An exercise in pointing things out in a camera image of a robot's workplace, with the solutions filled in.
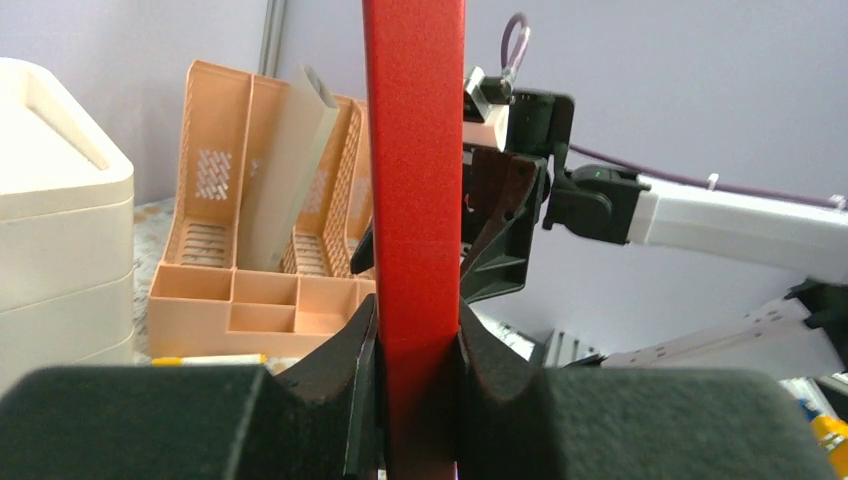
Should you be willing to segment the red folder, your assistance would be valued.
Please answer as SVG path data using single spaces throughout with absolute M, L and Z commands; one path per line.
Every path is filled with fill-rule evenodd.
M 362 5 L 392 479 L 455 475 L 465 5 Z

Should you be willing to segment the beige folder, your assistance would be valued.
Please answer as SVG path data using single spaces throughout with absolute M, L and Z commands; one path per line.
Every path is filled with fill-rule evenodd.
M 330 89 L 310 65 L 289 83 L 270 151 L 241 210 L 237 265 L 276 271 L 338 117 Z

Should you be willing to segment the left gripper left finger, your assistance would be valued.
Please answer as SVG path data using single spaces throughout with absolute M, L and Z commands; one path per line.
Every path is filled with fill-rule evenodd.
M 1 401 L 5 479 L 373 479 L 375 298 L 279 374 L 51 367 Z

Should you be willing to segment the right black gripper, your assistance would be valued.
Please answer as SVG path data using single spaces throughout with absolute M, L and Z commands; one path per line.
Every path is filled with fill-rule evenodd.
M 524 288 L 533 235 L 551 179 L 548 162 L 570 142 L 574 99 L 519 90 L 504 151 L 468 147 L 463 165 L 460 296 L 476 302 Z

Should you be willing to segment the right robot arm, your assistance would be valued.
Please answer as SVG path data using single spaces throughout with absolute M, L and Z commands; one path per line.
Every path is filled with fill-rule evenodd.
M 521 290 L 536 226 L 615 245 L 673 247 L 793 270 L 805 280 L 740 320 L 604 367 L 742 366 L 783 379 L 847 365 L 847 210 L 722 191 L 598 157 L 570 170 L 573 100 L 536 90 L 464 95 L 460 289 L 468 302 Z

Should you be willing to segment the white three-drawer organizer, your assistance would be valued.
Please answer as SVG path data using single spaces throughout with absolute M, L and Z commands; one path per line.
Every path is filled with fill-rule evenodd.
M 1 386 L 132 356 L 134 168 L 63 84 L 1 61 Z

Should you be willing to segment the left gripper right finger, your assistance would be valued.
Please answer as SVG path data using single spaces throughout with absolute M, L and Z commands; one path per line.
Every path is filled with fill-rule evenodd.
M 734 370 L 528 363 L 460 309 L 463 479 L 831 479 L 797 402 Z

